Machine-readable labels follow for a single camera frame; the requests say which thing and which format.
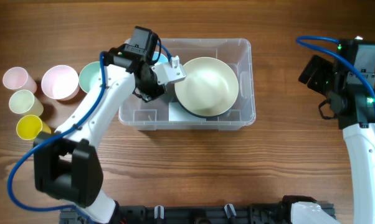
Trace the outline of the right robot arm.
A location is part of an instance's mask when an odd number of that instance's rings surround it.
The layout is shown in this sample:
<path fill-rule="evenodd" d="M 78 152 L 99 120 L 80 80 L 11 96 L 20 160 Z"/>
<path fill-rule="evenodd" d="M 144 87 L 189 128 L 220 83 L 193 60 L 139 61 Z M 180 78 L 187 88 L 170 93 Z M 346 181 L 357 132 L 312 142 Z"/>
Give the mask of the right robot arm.
<path fill-rule="evenodd" d="M 375 223 L 375 41 L 300 36 L 314 55 L 298 80 L 325 100 L 343 132 L 353 183 L 355 223 Z"/>

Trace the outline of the light blue plastic bowl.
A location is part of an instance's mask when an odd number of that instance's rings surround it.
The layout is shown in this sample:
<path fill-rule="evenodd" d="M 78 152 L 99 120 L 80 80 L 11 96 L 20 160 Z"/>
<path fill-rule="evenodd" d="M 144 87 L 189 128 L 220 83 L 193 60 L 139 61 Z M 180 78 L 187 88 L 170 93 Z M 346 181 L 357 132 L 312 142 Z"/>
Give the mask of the light blue plastic bowl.
<path fill-rule="evenodd" d="M 155 61 L 155 60 L 157 60 L 155 65 L 159 65 L 161 63 L 168 63 L 167 56 L 165 56 L 163 54 L 159 54 L 159 52 L 154 52 L 153 57 L 152 57 L 152 61 Z"/>

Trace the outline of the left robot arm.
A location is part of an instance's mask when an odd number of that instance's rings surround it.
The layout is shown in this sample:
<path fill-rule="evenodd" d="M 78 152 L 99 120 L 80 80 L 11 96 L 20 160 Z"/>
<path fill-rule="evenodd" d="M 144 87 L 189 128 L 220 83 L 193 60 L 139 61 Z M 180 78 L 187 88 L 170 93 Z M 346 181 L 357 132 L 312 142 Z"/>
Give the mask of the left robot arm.
<path fill-rule="evenodd" d="M 144 102 L 165 93 L 153 71 L 153 54 L 161 39 L 135 27 L 127 44 L 100 54 L 101 77 L 73 115 L 54 134 L 34 141 L 35 187 L 67 208 L 83 213 L 90 223 L 115 223 L 118 203 L 102 190 L 103 171 L 97 149 L 118 108 L 130 96 Z"/>

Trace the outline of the dark blue plate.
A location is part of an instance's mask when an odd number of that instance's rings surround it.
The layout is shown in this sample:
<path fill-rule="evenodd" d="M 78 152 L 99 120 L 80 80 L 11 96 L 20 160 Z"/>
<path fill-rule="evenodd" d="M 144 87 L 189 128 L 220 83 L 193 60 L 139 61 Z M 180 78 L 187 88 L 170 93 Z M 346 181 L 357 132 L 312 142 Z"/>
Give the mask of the dark blue plate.
<path fill-rule="evenodd" d="M 199 114 L 196 114 L 196 113 L 193 113 L 191 111 L 189 111 L 187 108 L 185 108 L 182 103 L 180 101 L 178 101 L 179 105 L 189 114 L 193 115 L 193 116 L 196 116 L 198 118 L 206 118 L 206 119 L 209 119 L 209 118 L 215 118 L 215 117 L 218 117 L 218 116 L 223 116 L 227 113 L 229 113 L 229 111 L 232 109 L 232 108 L 229 108 L 228 110 L 226 110 L 225 112 L 221 113 L 221 114 L 217 114 L 217 115 L 213 115 L 213 116 L 203 116 L 203 115 L 199 115 Z"/>

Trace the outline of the cream plastic plate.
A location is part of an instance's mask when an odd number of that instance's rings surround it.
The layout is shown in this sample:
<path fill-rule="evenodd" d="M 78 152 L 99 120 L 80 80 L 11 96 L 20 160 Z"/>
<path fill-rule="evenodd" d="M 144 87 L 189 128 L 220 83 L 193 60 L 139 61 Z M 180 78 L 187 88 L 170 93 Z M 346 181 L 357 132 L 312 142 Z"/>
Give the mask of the cream plastic plate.
<path fill-rule="evenodd" d="M 233 69 L 212 57 L 199 57 L 183 65 L 186 77 L 174 84 L 178 101 L 189 111 L 213 116 L 231 108 L 237 100 L 239 82 Z"/>

